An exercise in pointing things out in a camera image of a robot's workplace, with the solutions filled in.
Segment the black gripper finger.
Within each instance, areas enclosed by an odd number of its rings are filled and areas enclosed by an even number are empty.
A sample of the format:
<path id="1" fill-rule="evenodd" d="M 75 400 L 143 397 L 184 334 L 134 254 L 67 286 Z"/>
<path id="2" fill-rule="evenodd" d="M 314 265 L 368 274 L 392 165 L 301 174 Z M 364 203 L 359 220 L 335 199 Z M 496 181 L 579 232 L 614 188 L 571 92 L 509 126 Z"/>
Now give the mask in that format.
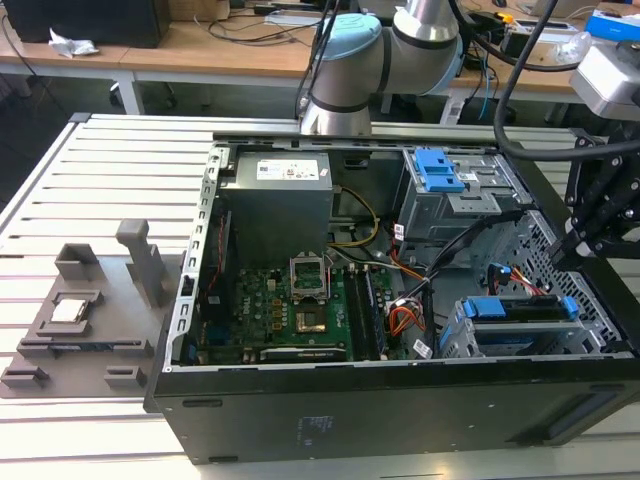
<path id="1" fill-rule="evenodd" d="M 565 192 L 571 214 L 564 235 L 549 247 L 555 268 L 576 269 L 591 256 L 626 256 L 626 241 L 614 228 L 626 206 L 626 187 L 619 181 L 624 167 L 620 156 L 571 163 Z"/>
<path id="2" fill-rule="evenodd" d="M 600 258 L 639 259 L 639 240 L 624 236 L 639 226 L 639 210 L 623 209 L 610 219 L 597 223 L 598 229 L 587 245 Z"/>

